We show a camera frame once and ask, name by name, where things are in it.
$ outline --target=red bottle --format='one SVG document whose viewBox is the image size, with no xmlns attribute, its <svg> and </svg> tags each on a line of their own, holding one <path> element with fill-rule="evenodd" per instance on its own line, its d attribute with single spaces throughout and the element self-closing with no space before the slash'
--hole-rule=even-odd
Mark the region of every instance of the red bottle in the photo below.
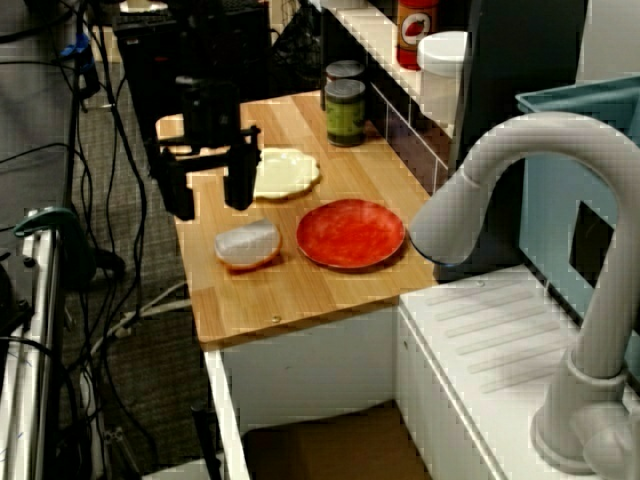
<svg viewBox="0 0 640 480">
<path fill-rule="evenodd" d="M 398 0 L 396 58 L 409 70 L 418 66 L 418 43 L 437 31 L 440 0 Z"/>
</svg>

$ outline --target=faucet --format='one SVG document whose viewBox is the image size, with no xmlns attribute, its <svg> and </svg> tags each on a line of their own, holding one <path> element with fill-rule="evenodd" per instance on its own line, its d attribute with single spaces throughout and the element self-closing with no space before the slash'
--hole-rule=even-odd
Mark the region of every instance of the faucet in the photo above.
<svg viewBox="0 0 640 480">
<path fill-rule="evenodd" d="M 531 440 L 563 472 L 640 480 L 640 411 L 630 413 L 622 403 L 624 354 L 640 305 L 640 148 L 591 117 L 542 112 L 512 118 L 471 148 L 414 217 L 409 237 L 434 263 L 463 262 L 502 173 L 546 152 L 571 157 L 599 175 L 615 195 L 618 221 L 582 329 L 533 418 Z"/>
</svg>

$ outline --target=wooden cutting board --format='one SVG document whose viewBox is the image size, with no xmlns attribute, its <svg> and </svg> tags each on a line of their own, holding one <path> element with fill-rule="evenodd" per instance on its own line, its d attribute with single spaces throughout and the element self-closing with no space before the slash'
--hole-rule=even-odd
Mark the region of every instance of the wooden cutting board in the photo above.
<svg viewBox="0 0 640 480">
<path fill-rule="evenodd" d="M 296 244 L 296 227 L 310 210 L 345 198 L 379 203 L 405 226 L 429 195 L 386 141 L 368 130 L 364 144 L 340 148 L 326 139 L 319 93 L 243 104 L 242 126 L 262 129 L 260 147 L 296 148 L 313 156 L 321 178 L 296 198 L 259 199 L 244 212 L 224 204 L 223 170 L 189 175 L 196 218 L 176 219 L 198 339 L 214 350 L 266 336 L 335 321 L 397 302 L 401 293 L 435 284 L 433 266 L 411 246 L 408 235 L 398 253 L 365 271 L 338 271 L 306 258 Z M 182 134 L 182 119 L 157 125 L 160 138 Z M 230 273 L 217 260 L 214 239 L 261 218 L 283 236 L 279 257 L 246 273 Z"/>
</svg>

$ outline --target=jar lid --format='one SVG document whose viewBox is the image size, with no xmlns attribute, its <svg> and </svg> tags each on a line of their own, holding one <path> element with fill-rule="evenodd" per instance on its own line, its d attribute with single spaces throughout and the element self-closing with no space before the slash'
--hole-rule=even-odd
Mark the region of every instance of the jar lid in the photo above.
<svg viewBox="0 0 640 480">
<path fill-rule="evenodd" d="M 364 83 L 358 80 L 336 80 L 327 83 L 324 92 L 328 100 L 334 103 L 350 103 L 364 95 Z"/>
<path fill-rule="evenodd" d="M 456 77 L 462 72 L 466 49 L 466 32 L 434 33 L 418 44 L 418 65 L 436 75 Z"/>
<path fill-rule="evenodd" d="M 353 78 L 362 75 L 364 66 L 355 60 L 340 60 L 327 67 L 327 75 L 331 78 Z"/>
</svg>

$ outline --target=white sink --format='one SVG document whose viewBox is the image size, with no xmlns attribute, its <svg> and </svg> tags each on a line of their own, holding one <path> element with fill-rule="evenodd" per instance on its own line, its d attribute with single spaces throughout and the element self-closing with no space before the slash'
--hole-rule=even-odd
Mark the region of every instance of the white sink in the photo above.
<svg viewBox="0 0 640 480">
<path fill-rule="evenodd" d="M 549 466 L 530 440 L 531 419 L 578 330 L 528 269 L 405 294 L 400 309 L 441 369 L 443 388 L 456 398 L 496 478 L 584 478 Z M 627 388 L 625 404 L 632 403 L 638 400 Z"/>
</svg>

